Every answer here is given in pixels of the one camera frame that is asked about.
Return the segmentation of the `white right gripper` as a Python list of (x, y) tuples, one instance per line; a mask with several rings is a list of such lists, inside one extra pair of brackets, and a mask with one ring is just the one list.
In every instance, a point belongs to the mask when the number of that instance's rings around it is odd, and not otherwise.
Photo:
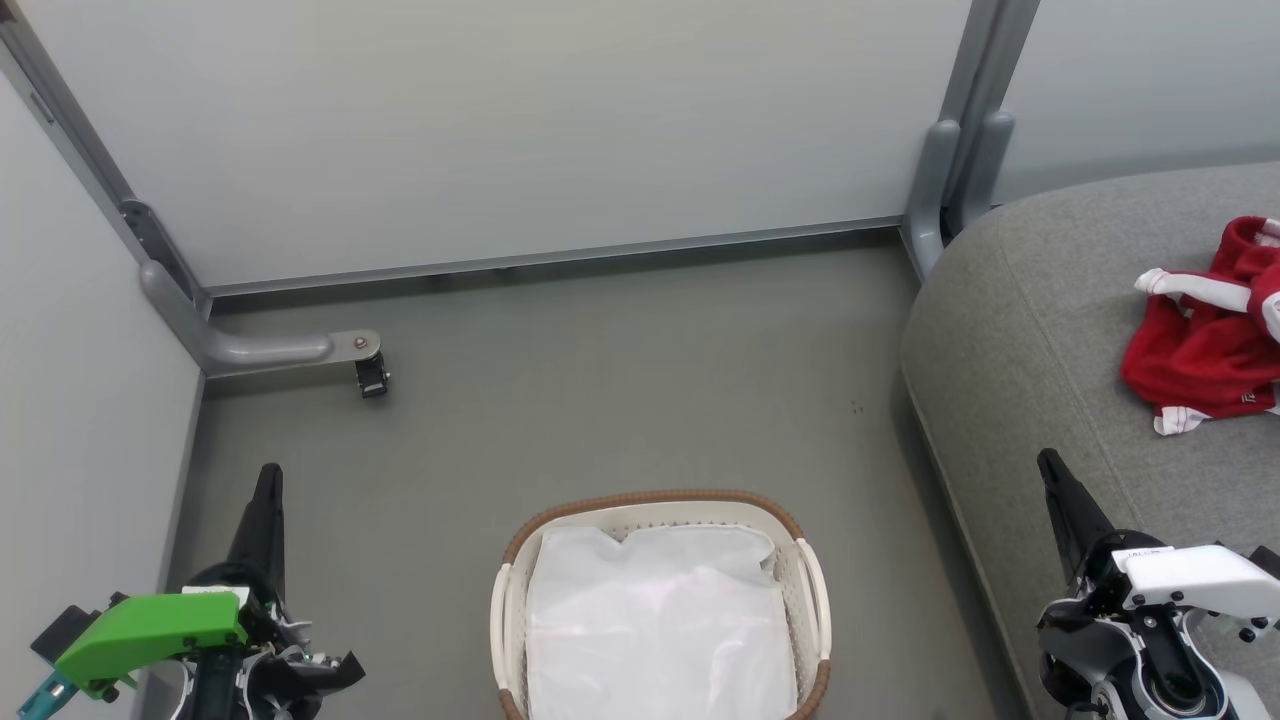
[(1039, 619), (1042, 647), (1189, 644), (1194, 612), (1229, 618), (1254, 638), (1277, 625), (1277, 577), (1221, 544), (1176, 548), (1115, 530), (1056, 448), (1037, 466), (1069, 596)]

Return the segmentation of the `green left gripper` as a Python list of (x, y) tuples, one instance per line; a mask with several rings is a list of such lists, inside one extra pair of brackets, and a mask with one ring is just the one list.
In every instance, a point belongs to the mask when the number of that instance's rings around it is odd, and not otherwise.
[(78, 694), (111, 703), (137, 671), (166, 661), (182, 671), (175, 719), (314, 719), (328, 696), (365, 679), (355, 655), (314, 651), (285, 607), (283, 491), (282, 468), (264, 464), (229, 564), (179, 592), (67, 607), (31, 646), (51, 673), (15, 715), (50, 719)]

